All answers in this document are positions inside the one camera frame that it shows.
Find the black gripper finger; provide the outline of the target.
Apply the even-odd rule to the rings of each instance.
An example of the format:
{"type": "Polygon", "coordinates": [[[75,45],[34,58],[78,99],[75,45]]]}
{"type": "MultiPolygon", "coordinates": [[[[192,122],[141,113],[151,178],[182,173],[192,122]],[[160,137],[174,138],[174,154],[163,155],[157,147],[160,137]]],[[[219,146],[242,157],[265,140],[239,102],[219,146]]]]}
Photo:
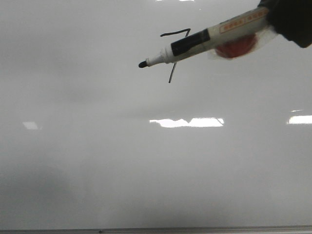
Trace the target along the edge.
{"type": "Polygon", "coordinates": [[[269,10],[266,20],[276,33],[301,48],[312,44],[311,0],[261,0],[258,6],[269,10]]]}

